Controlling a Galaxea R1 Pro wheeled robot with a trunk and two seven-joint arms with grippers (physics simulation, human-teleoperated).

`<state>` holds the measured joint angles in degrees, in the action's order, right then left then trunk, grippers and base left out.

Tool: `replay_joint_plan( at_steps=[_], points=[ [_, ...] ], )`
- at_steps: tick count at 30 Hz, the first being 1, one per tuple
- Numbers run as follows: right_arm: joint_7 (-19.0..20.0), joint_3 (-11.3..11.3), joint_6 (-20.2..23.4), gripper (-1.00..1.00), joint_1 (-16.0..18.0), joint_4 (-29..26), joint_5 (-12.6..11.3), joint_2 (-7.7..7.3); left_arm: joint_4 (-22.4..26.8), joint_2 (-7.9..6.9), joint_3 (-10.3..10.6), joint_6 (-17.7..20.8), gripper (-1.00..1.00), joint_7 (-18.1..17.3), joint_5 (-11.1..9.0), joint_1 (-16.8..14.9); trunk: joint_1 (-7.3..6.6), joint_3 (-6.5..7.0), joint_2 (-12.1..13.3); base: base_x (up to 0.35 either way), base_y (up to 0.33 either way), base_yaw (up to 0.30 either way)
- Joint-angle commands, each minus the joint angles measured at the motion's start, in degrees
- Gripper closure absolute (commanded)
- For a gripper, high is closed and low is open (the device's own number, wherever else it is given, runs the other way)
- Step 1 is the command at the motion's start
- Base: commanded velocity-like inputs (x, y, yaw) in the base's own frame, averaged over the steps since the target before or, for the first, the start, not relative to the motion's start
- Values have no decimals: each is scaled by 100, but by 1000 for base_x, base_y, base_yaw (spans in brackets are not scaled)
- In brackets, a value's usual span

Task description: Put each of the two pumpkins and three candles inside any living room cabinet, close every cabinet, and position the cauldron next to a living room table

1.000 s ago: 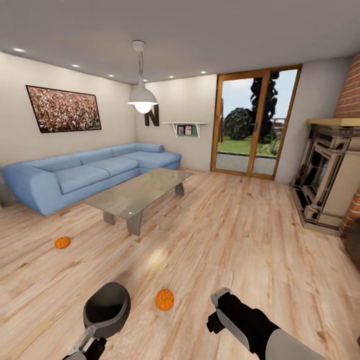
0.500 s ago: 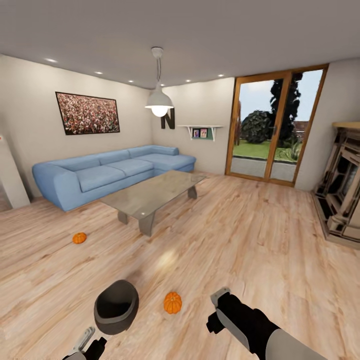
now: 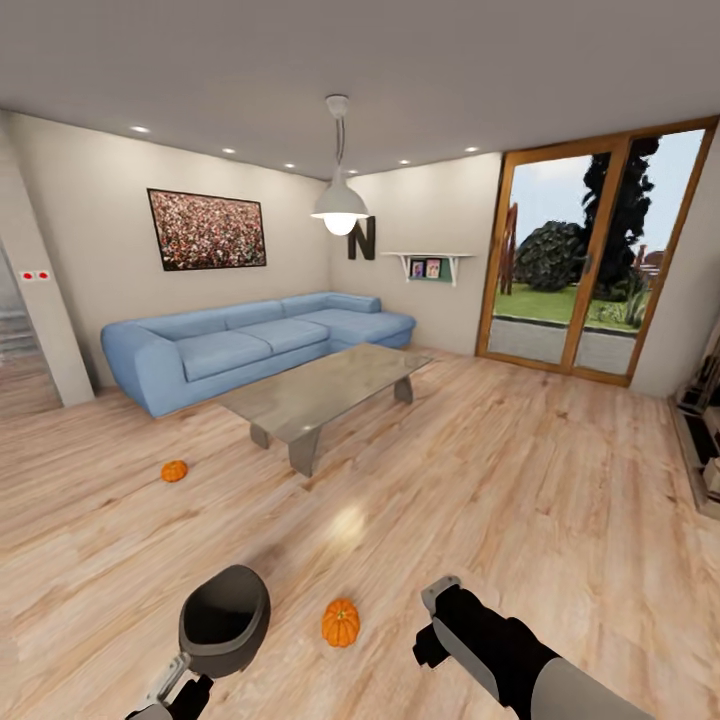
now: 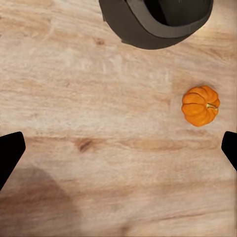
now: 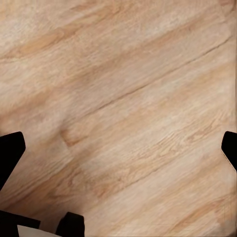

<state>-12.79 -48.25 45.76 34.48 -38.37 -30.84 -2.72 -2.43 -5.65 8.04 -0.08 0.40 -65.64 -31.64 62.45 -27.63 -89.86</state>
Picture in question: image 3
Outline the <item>cauldron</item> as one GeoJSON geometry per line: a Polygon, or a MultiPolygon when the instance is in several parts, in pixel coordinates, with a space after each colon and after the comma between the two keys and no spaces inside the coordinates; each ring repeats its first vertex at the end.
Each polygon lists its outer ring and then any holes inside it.
{"type": "Polygon", "coordinates": [[[190,668],[211,679],[247,669],[265,640],[271,599],[260,575],[229,565],[185,599],[179,645],[190,668]]]}

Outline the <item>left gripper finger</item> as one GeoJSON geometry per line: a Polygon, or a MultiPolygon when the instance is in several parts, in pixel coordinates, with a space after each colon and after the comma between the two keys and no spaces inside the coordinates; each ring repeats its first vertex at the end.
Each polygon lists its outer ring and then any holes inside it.
{"type": "Polygon", "coordinates": [[[208,696],[210,696],[210,688],[214,685],[214,679],[211,679],[207,677],[207,675],[200,674],[199,680],[194,680],[200,688],[204,688],[206,692],[208,692],[208,696]]]}

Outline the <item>pumpkin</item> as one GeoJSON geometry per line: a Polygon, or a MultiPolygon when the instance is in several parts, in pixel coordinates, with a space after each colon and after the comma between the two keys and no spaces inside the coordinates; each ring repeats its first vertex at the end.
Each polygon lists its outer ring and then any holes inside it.
{"type": "Polygon", "coordinates": [[[168,483],[180,481],[187,474],[187,463],[182,461],[171,461],[166,463],[161,470],[161,478],[168,483]]]}
{"type": "Polygon", "coordinates": [[[359,614],[348,608],[345,602],[333,602],[327,606],[322,618],[322,633],[332,647],[348,647],[357,640],[359,614]]]}

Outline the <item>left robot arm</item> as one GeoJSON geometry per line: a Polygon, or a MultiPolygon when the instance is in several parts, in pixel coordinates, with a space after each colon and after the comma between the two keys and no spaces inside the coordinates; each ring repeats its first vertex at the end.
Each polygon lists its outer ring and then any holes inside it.
{"type": "Polygon", "coordinates": [[[165,701],[183,673],[190,669],[190,663],[188,653],[181,651],[173,657],[137,703],[137,712],[127,720],[197,720],[209,702],[214,679],[200,674],[199,680],[191,679],[184,684],[172,705],[165,701]]]}

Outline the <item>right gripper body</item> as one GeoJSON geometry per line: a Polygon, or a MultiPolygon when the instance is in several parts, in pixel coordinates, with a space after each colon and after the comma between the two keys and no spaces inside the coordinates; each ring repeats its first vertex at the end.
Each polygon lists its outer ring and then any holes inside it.
{"type": "Polygon", "coordinates": [[[416,638],[430,668],[436,667],[447,657],[451,656],[449,651],[447,651],[439,641],[433,623],[427,625],[427,627],[423,627],[423,629],[417,633],[416,638]]]}

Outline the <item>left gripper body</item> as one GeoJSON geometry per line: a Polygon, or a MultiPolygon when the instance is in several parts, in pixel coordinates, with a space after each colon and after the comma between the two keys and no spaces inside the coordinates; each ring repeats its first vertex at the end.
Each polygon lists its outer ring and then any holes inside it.
{"type": "Polygon", "coordinates": [[[194,680],[188,680],[172,705],[166,709],[176,720],[197,720],[209,702],[210,696],[194,680]]]}

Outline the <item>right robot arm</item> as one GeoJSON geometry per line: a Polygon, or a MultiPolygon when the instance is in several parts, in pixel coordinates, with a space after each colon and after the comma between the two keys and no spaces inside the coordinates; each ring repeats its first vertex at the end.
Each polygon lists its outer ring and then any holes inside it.
{"type": "Polygon", "coordinates": [[[421,591],[432,623],[412,648],[419,665],[433,668],[452,655],[519,720],[656,720],[460,585],[449,573],[421,591]]]}

